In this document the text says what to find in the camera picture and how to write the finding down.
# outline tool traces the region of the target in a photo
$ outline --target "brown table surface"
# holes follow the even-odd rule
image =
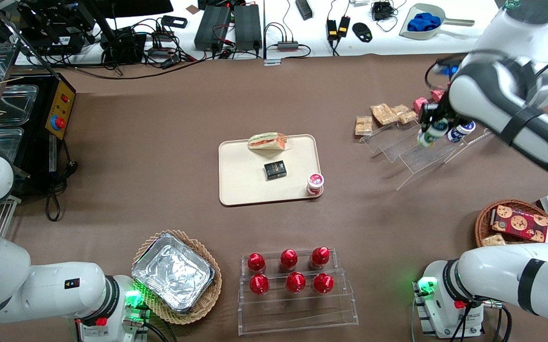
[[[26,199],[9,238],[35,265],[87,261],[110,275],[130,275],[147,238],[162,229],[186,231],[215,256],[224,281],[206,318],[176,329],[180,342],[410,341],[411,281],[424,267],[476,247],[474,219],[488,203],[548,195],[548,174],[496,138],[395,191],[402,182],[400,162],[372,158],[353,134],[354,119],[369,115],[370,105],[410,105],[428,96],[424,71],[434,59],[309,58],[274,67],[261,60],[209,61],[133,81],[64,71],[78,90],[67,142],[79,162],[60,196],[64,217],[51,223],[43,198]],[[155,71],[125,67],[124,75]],[[326,178],[322,197],[220,204],[217,147],[261,132],[316,138]],[[359,325],[238,336],[240,256],[322,245],[341,255]],[[546,318],[510,310],[511,341],[548,342]],[[485,316],[485,336],[471,341],[491,341],[497,313]],[[418,341],[436,340],[421,335],[417,321],[416,331]],[[0,325],[0,339],[72,337],[63,319],[51,318]]]

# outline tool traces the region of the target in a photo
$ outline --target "wicker basket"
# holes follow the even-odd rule
[[[474,238],[476,239],[477,246],[483,247],[484,245],[481,242],[481,239],[491,236],[493,234],[498,234],[498,233],[504,236],[504,240],[506,242],[519,242],[519,243],[532,242],[532,241],[520,238],[518,236],[506,234],[504,232],[494,231],[491,228],[491,210],[493,210],[499,205],[508,206],[513,209],[529,212],[531,214],[538,214],[544,217],[548,217],[548,214],[546,214],[544,210],[541,210],[537,206],[534,206],[534,204],[530,204],[528,202],[521,201],[519,199],[501,199],[500,201],[491,203],[485,208],[483,208],[483,210],[481,210],[481,212],[479,213],[479,216],[476,217],[476,222],[474,223]]]
[[[215,306],[215,302],[217,301],[219,294],[221,294],[221,270],[219,269],[215,258],[213,258],[211,253],[207,251],[207,248],[204,247],[202,243],[200,243],[198,240],[188,238],[185,232],[169,230],[159,232],[158,234],[155,234],[155,236],[152,236],[149,240],[147,240],[137,252],[137,256],[135,256],[135,259],[133,260],[133,266],[137,262],[137,260],[139,260],[141,255],[143,255],[146,249],[151,246],[152,242],[154,242],[154,240],[159,238],[165,232],[170,233],[175,238],[181,240],[183,243],[188,245],[188,247],[190,247],[201,257],[203,257],[207,262],[209,262],[209,264],[211,264],[211,266],[215,268],[215,279],[213,279],[211,285],[209,285],[209,287],[205,290],[202,296],[200,296],[190,312],[186,314],[180,314],[172,311],[167,303],[165,303],[157,295],[152,294],[152,292],[148,290],[145,286],[137,284],[137,288],[141,291],[143,299],[148,307],[150,307],[150,309],[162,320],[165,320],[172,324],[193,323],[197,320],[200,320],[200,318],[206,316],[208,312],[213,309],[213,306]]]

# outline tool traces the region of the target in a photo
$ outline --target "wrapped sandwich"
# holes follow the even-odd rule
[[[254,150],[284,150],[287,136],[276,132],[256,134],[248,139],[248,147]]]

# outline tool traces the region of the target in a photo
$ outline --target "clear acrylic stand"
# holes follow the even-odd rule
[[[411,175],[398,186],[397,191],[424,176],[440,165],[447,164],[473,143],[489,135],[487,128],[477,126],[476,131],[452,143],[446,138],[438,139],[431,147],[422,147],[417,142],[420,125],[417,122],[400,125],[391,123],[360,139],[373,154],[382,153],[390,162],[400,159]]]

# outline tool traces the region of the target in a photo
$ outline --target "green indicator light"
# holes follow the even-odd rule
[[[143,303],[143,297],[141,297],[141,292],[139,292],[139,290],[128,291],[124,297],[126,297],[124,303],[131,307],[137,307]]]

